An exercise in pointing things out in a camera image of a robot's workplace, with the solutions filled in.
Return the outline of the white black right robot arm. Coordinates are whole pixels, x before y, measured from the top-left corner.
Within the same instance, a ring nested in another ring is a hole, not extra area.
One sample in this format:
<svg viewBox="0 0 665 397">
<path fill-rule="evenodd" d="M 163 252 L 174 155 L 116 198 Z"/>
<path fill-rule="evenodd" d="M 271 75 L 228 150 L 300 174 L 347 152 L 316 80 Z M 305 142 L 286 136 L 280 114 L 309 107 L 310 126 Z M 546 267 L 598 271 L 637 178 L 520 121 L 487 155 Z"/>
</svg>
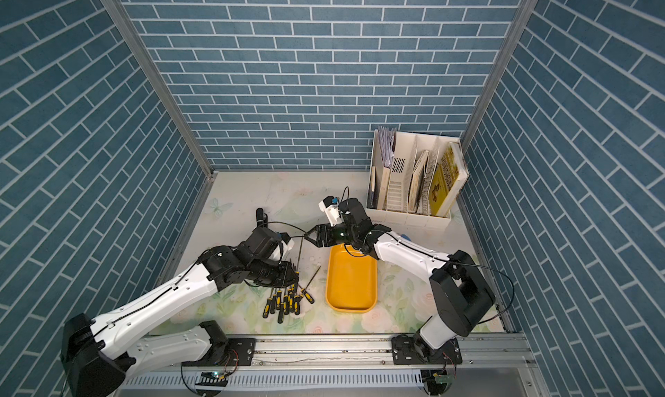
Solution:
<svg viewBox="0 0 665 397">
<path fill-rule="evenodd" d="M 423 363 L 458 364 L 445 347 L 468 336 L 495 305 L 482 266 L 464 251 L 439 253 L 374 223 L 356 198 L 327 196 L 319 208 L 328 222 L 306 232 L 305 240 L 318 247 L 351 246 L 360 258 L 396 265 L 426 282 L 436 310 L 410 338 L 410 351 Z"/>
</svg>

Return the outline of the file tool yellow black handle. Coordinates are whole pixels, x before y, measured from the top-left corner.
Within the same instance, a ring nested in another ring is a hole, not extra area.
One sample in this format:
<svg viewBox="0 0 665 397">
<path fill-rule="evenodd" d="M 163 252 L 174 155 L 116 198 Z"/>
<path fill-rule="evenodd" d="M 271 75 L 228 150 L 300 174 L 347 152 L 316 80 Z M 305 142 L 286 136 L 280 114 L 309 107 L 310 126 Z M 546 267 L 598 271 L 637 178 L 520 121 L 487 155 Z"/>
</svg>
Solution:
<svg viewBox="0 0 665 397">
<path fill-rule="evenodd" d="M 305 236 L 304 236 L 304 235 L 301 235 L 301 236 L 299 237 L 299 240 L 300 240 L 300 245 L 299 245 L 298 255 L 297 255 L 297 259 L 296 259 L 295 267 L 294 267 L 294 270 L 296 270 L 296 272 L 299 272 L 299 271 L 300 271 L 300 263 L 301 263 L 301 257 L 302 257 L 303 246 L 304 246 L 304 242 L 305 242 Z"/>
</svg>

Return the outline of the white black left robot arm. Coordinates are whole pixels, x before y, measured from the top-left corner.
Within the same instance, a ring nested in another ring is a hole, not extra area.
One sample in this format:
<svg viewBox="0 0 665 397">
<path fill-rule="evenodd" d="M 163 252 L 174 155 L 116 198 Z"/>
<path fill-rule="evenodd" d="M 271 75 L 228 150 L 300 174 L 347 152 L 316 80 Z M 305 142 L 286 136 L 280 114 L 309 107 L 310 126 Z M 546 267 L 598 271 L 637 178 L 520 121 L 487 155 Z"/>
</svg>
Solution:
<svg viewBox="0 0 665 397">
<path fill-rule="evenodd" d="M 109 396 L 133 376 L 173 364 L 226 364 L 233 353 L 215 321 L 176 334 L 150 333 L 235 284 L 282 289 L 297 283 L 293 265 L 284 260 L 293 247 L 288 234 L 257 227 L 237 246 L 205 250 L 185 271 L 116 310 L 71 317 L 63 328 L 61 361 L 72 395 Z"/>
</svg>

